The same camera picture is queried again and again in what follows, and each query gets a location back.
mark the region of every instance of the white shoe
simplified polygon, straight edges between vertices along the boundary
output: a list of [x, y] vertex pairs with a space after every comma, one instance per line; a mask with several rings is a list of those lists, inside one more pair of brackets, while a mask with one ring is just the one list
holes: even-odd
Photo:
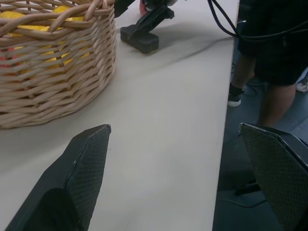
[[296, 90], [300, 92], [307, 92], [308, 91], [308, 78], [306, 77], [302, 81], [300, 81], [298, 84], [296, 84]]

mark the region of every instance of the floor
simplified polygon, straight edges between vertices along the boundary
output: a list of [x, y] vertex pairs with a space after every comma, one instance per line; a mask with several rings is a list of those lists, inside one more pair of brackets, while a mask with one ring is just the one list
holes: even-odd
[[[234, 46], [233, 62], [238, 58], [237, 45]], [[246, 197], [234, 196], [234, 190], [254, 178], [249, 159], [238, 126], [241, 122], [255, 123], [266, 85], [256, 79], [250, 82], [252, 88], [245, 88], [242, 104], [228, 107], [224, 143], [222, 148], [218, 194], [214, 219], [214, 231], [281, 231], [275, 215], [267, 203], [255, 208], [242, 208], [221, 198], [241, 204], [254, 204], [262, 200], [262, 193], [251, 193]], [[292, 133], [308, 141], [308, 93], [296, 93], [295, 101], [277, 124], [276, 128]]]

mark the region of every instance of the sneaker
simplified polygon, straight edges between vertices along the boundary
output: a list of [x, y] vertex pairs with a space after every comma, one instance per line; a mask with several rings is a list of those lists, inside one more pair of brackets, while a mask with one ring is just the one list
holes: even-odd
[[296, 90], [300, 92], [307, 92], [308, 91], [308, 77], [304, 78], [296, 85]]
[[241, 104], [241, 95], [243, 94], [241, 88], [236, 88], [230, 83], [228, 105], [231, 107], [237, 107]]
[[229, 94], [228, 106], [237, 107], [241, 104], [241, 95], [232, 96]]

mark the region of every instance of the yellow fruit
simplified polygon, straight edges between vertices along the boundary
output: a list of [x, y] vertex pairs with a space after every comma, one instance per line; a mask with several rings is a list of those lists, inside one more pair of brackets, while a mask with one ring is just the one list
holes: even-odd
[[[43, 55], [45, 55], [45, 54], [53, 54], [53, 51], [49, 51], [49, 52], [46, 52], [46, 53], [43, 53]], [[63, 54], [61, 57], [63, 58], [63, 57], [65, 57], [65, 56], [67, 56], [68, 55], [68, 53], [65, 53], [65, 54]], [[81, 56], [81, 58], [85, 58], [85, 57], [87, 57], [87, 56], [89, 56], [90, 55], [90, 53], [86, 53], [86, 54], [84, 54], [84, 55], [82, 55]], [[56, 61], [57, 60], [57, 58], [51, 58], [51, 59], [48, 59], [48, 60], [46, 60], [46, 62], [50, 62], [50, 61]], [[66, 61], [64, 61], [64, 65], [67, 65], [70, 61], [72, 61], [73, 59], [69, 59], [69, 60], [66, 60]], [[54, 66], [51, 66], [51, 67], [49, 67], [48, 69], [49, 70], [53, 70], [53, 69], [56, 69], [56, 68], [59, 68], [59, 65], [54, 65]], [[29, 72], [30, 70], [23, 70], [23, 71], [21, 71], [20, 73], [21, 74], [25, 74], [25, 73], [27, 73], [27, 72]]]
[[[23, 13], [19, 13], [19, 12], [13, 12], [13, 11], [5, 11], [0, 13], [0, 18], [20, 18], [24, 16]], [[25, 26], [25, 25], [21, 25], [18, 26], [18, 28], [22, 28], [22, 29], [28, 29], [28, 30], [42, 30], [45, 26]], [[9, 33], [9, 35], [12, 35], [14, 37], [16, 36], [22, 36], [21, 34], [15, 34], [15, 33]]]
[[43, 28], [40, 29], [40, 31], [48, 31], [49, 26], [44, 26]]
[[[55, 8], [52, 12], [53, 13], [63, 13], [64, 11], [67, 11], [70, 9], [68, 6], [58, 6]], [[82, 21], [83, 17], [72, 17], [72, 18], [67, 18], [66, 21]]]

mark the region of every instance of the black shorts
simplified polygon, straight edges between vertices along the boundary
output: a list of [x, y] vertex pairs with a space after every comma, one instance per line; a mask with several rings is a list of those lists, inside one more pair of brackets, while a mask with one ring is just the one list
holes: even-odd
[[[275, 8], [274, 5], [271, 5], [273, 2], [270, 0], [257, 0], [241, 34], [258, 36], [277, 33], [305, 21], [305, 17], [298, 16], [299, 13], [296, 12], [300, 6], [296, 6], [296, 4], [290, 6], [289, 0], [282, 0], [280, 4], [282, 2], [286, 5], [285, 9], [283, 7]], [[305, 32], [264, 43], [240, 40], [238, 50], [243, 55], [256, 57], [256, 77], [276, 85], [293, 85], [308, 66], [307, 47], [308, 33]]]

